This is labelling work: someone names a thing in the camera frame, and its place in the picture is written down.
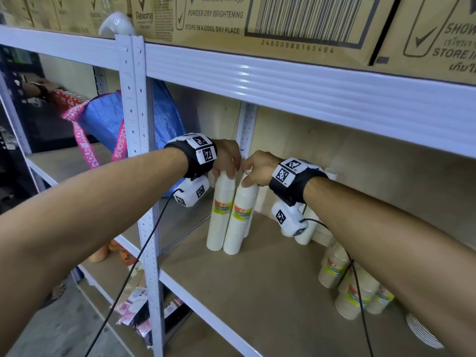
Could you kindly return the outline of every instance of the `white marker cube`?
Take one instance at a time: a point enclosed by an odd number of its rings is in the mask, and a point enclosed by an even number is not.
[[[282,232],[287,237],[295,237],[302,234],[309,226],[307,220],[299,222],[304,218],[299,211],[301,203],[296,203],[290,207],[282,200],[275,203],[271,209],[274,218],[281,225]]]
[[[182,204],[185,207],[192,207],[209,188],[210,184],[206,175],[202,175],[195,180],[185,179],[175,189],[181,189],[182,191],[179,190],[175,192],[174,198],[177,203]]]

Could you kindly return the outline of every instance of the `floor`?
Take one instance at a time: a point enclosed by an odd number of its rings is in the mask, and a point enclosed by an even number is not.
[[[70,277],[65,293],[38,311],[7,357],[83,357],[101,325],[96,312]],[[108,327],[90,357],[129,357]]]

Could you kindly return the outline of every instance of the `rexona logo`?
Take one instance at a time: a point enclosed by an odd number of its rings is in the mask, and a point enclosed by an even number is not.
[[[154,14],[152,12],[144,12],[144,4],[146,0],[138,0],[140,8],[142,12],[136,11],[136,19],[137,20],[152,20],[154,18]]]

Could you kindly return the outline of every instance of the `barcode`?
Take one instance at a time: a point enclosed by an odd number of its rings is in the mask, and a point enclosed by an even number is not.
[[[358,48],[380,0],[251,0],[245,36]]]

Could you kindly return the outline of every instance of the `wrist strap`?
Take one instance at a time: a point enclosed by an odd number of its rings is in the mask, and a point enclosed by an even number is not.
[[[324,177],[321,167],[303,159],[289,158],[278,164],[269,188],[286,204],[305,203],[304,187],[314,177]]]
[[[180,137],[173,138],[165,148],[176,148],[184,152],[188,160],[188,170],[185,178],[199,178],[213,168],[213,163],[217,158],[217,147],[215,143],[200,133],[188,133]]]

